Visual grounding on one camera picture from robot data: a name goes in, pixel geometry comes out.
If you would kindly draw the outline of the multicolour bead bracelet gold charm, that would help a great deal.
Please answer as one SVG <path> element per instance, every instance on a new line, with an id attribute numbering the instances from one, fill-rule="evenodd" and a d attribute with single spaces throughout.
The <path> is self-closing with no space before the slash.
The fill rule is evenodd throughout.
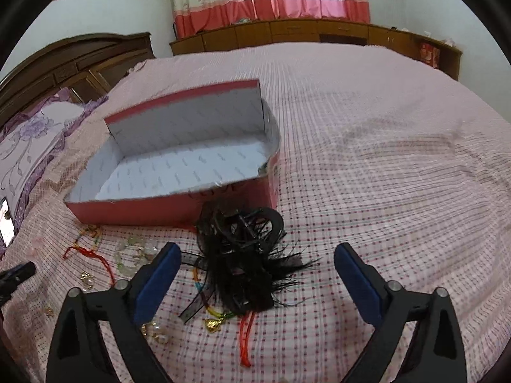
<path id="1" fill-rule="evenodd" d="M 197 293 L 201 298 L 201 301 L 203 303 L 204 309 L 209 313 L 209 317 L 206 318 L 204 322 L 204 326 L 207 329 L 207 331 L 211 334 L 216 333 L 220 330 L 221 326 L 224 324 L 224 322 L 229 321 L 231 318 L 233 318 L 235 315 L 230 311 L 223 311 L 219 312 L 212 308 L 209 304 L 209 299 L 205 295 L 205 284 L 201 284 L 199 282 L 199 273 L 198 268 L 194 267 L 192 270 L 192 277 L 193 281 L 197 288 Z"/>

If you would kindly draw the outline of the black feather hair clip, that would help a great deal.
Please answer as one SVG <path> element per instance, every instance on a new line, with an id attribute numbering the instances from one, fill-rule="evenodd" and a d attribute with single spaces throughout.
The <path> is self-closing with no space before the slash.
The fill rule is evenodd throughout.
<path id="1" fill-rule="evenodd" d="M 270 207 L 224 211 L 203 207 L 196 224 L 199 253 L 183 252 L 182 264 L 205 274 L 197 295 L 180 313 L 186 323 L 209 304 L 221 303 L 229 316 L 245 316 L 283 305 L 282 290 L 299 284 L 294 278 L 318 263 L 281 242 L 284 220 Z"/>

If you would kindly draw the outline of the white smartphone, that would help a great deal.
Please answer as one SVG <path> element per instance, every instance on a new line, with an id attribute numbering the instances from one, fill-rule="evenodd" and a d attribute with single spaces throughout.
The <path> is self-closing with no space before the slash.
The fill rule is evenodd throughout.
<path id="1" fill-rule="evenodd" d="M 1 240 L 5 247 L 9 247 L 15 238 L 16 229 L 14 219 L 6 197 L 1 199 L 0 208 L 0 233 Z"/>

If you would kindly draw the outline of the gold pearl earrings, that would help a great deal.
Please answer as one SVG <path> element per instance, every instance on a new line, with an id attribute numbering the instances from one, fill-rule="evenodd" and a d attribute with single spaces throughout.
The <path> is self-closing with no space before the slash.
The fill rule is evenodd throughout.
<path id="1" fill-rule="evenodd" d="M 146 337 L 146 340 L 155 341 L 158 344 L 166 345 L 169 341 L 164 328 L 160 327 L 157 322 L 146 322 L 140 326 L 142 335 Z"/>

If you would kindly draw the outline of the small gold earring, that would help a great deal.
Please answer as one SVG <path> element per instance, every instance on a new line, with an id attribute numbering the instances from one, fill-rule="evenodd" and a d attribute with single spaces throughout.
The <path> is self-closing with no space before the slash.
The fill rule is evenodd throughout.
<path id="1" fill-rule="evenodd" d="M 80 282 L 82 290 L 88 292 L 95 286 L 95 277 L 89 272 L 82 272 L 80 274 Z"/>

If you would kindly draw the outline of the purple floral pillow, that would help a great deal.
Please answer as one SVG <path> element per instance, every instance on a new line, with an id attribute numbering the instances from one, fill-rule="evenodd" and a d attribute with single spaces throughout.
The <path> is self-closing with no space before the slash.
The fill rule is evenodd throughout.
<path id="1" fill-rule="evenodd" d="M 6 197 L 16 233 L 27 212 L 30 191 L 69 137 L 107 100 L 74 103 L 63 88 L 27 112 L 19 112 L 1 129 L 1 199 Z"/>

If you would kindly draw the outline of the red cardboard box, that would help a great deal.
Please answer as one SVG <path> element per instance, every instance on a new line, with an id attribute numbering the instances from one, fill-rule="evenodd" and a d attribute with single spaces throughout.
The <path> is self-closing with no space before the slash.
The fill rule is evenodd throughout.
<path id="1" fill-rule="evenodd" d="M 256 79 L 199 86 L 110 115 L 65 204 L 82 223 L 190 227 L 207 203 L 275 207 L 281 134 Z"/>

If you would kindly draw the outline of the pink checked bedspread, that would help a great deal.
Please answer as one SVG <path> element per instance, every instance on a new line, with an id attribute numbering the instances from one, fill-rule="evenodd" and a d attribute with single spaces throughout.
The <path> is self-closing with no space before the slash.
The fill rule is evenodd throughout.
<path id="1" fill-rule="evenodd" d="M 468 379 L 479 381 L 510 338 L 510 126 L 459 82 L 381 47 L 282 43 L 147 61 L 68 137 L 31 191 L 28 214 L 3 267 L 37 272 L 4 308 L 4 329 L 28 377 L 42 382 L 56 318 L 84 272 L 106 289 L 103 266 L 65 255 L 88 246 L 64 204 L 89 157 L 107 139 L 107 116 L 194 86 L 258 79 L 281 131 L 278 209 L 287 245 L 314 265 L 281 305 L 255 318 L 250 367 L 239 322 L 216 333 L 191 301 L 182 270 L 151 341 L 176 382 L 338 382 L 371 336 L 333 266 L 351 244 L 406 289 L 446 288 L 460 323 Z"/>

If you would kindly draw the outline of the dark wooden headboard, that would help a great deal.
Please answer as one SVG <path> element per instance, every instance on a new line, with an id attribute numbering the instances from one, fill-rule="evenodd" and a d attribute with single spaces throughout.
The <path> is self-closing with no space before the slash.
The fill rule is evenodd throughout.
<path id="1" fill-rule="evenodd" d="M 51 43 L 12 69 L 1 82 L 1 124 L 56 94 L 86 103 L 108 94 L 141 61 L 154 57 L 148 32 L 77 35 Z"/>

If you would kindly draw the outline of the red box on shelf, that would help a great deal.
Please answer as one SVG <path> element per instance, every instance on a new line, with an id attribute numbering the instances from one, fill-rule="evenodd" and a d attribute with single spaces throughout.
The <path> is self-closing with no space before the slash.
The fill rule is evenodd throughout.
<path id="1" fill-rule="evenodd" d="M 419 59 L 422 63 L 433 68 L 438 68 L 440 49 L 429 42 L 421 42 L 419 45 Z"/>

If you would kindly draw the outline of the long wooden cabinet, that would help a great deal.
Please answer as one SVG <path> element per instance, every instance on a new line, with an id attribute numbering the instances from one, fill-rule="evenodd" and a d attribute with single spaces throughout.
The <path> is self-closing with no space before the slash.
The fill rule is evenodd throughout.
<path id="1" fill-rule="evenodd" d="M 170 44 L 175 56 L 213 51 L 230 51 L 279 42 L 325 42 L 358 46 L 382 46 L 416 61 L 419 45 L 429 42 L 440 49 L 438 70 L 459 79 L 462 52 L 427 36 L 373 24 L 339 19 L 283 19 L 238 23 L 202 31 Z"/>

